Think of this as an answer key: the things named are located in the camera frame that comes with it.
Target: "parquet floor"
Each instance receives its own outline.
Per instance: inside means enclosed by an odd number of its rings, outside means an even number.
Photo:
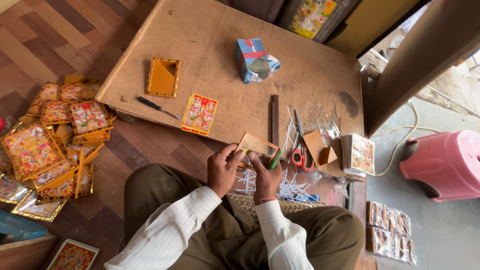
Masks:
[[[62,82],[71,74],[104,81],[155,3],[20,0],[0,14],[0,117],[23,116],[44,81]],[[116,120],[114,126],[93,161],[95,193],[68,201],[53,222],[37,221],[61,237],[58,246],[72,238],[99,248],[94,270],[104,269],[117,252],[123,187],[132,171],[164,163],[206,180],[207,158],[224,145],[142,120],[134,125]]]

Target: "patterned cushion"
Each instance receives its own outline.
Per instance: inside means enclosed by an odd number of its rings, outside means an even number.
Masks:
[[[253,203],[253,194],[245,194],[245,193],[240,193],[236,191],[230,191],[227,193],[227,195],[236,203],[238,203],[240,206],[242,206],[245,210],[247,210],[247,212],[249,212],[250,215],[255,219],[255,222],[257,224],[260,224],[258,221],[257,212],[255,211],[255,204]],[[280,203],[280,207],[283,215],[295,213],[295,212],[310,208],[306,205],[295,203],[288,200],[281,199],[281,200],[278,200],[278,202]],[[313,207],[325,206],[325,203],[323,202],[309,202],[309,204],[313,205]]]

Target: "screwdriver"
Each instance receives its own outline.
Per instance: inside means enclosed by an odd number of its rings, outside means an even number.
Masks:
[[[176,116],[176,115],[174,115],[174,114],[169,113],[168,111],[162,109],[162,107],[156,105],[155,103],[149,101],[149,100],[146,99],[146,98],[138,97],[138,101],[141,102],[141,103],[143,103],[143,104],[146,104],[146,105],[148,105],[148,106],[150,106],[150,107],[152,107],[152,108],[154,108],[154,109],[157,109],[157,110],[160,110],[160,111],[162,111],[162,112],[168,113],[169,115],[171,115],[171,116],[177,118],[178,120],[180,120],[180,117],[178,117],[178,116]]]

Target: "blue box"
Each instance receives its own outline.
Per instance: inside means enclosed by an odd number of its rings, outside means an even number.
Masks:
[[[237,39],[234,56],[246,84],[261,82],[280,68],[280,61],[265,53],[259,38]]]
[[[13,234],[12,243],[42,237],[47,229],[22,217],[0,210],[0,233]]]

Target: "shirt sleeve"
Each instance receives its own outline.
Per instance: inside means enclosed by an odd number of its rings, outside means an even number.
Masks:
[[[188,240],[222,200],[209,187],[195,189],[181,200],[160,207],[137,231],[125,249],[104,264],[107,270],[167,269],[188,246]]]
[[[312,269],[307,259],[307,232],[285,218],[277,200],[255,206],[272,270]]]

